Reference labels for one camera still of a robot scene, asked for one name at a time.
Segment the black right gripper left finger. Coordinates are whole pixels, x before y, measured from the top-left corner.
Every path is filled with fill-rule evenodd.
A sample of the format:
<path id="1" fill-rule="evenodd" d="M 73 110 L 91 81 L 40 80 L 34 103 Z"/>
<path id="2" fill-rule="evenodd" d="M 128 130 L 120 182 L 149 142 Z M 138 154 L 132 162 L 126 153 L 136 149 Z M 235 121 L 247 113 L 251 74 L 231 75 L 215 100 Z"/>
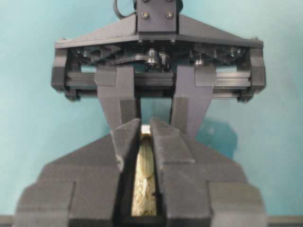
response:
<path id="1" fill-rule="evenodd" d="M 120 185 L 132 182 L 141 120 L 46 164 L 18 201 L 17 227 L 111 227 Z"/>

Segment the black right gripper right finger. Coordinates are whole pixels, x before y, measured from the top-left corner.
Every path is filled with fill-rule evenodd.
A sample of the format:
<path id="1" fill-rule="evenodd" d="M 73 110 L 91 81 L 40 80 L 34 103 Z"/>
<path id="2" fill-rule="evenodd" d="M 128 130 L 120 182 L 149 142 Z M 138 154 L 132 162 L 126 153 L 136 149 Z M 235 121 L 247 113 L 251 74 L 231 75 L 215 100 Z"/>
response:
<path id="1" fill-rule="evenodd" d="M 150 126 L 167 226 L 264 226 L 261 193 L 237 162 L 157 118 Z"/>

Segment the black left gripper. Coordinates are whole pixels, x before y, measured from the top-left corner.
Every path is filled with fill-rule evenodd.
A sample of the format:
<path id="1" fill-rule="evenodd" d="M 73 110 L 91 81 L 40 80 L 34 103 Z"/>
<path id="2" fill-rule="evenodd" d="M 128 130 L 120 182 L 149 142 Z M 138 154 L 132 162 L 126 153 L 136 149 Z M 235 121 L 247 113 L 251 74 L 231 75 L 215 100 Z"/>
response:
<path id="1" fill-rule="evenodd" d="M 140 117 L 135 95 L 173 97 L 170 124 L 195 138 L 213 96 L 246 102 L 265 88 L 261 40 L 184 15 L 176 31 L 143 32 L 139 21 L 132 15 L 56 42 L 53 89 L 69 100 L 97 93 L 112 130 Z"/>

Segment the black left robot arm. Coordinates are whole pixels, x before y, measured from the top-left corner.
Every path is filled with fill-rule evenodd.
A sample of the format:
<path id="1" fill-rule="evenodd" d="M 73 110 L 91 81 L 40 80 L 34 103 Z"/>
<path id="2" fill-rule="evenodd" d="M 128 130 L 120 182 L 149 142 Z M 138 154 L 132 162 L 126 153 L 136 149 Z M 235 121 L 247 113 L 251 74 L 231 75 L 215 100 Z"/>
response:
<path id="1" fill-rule="evenodd" d="M 180 0 L 135 0 L 134 12 L 55 43 L 51 86 L 69 100 L 99 98 L 115 129 L 140 100 L 170 98 L 170 124 L 195 137 L 214 98 L 247 102 L 266 87 L 263 42 L 181 14 Z"/>

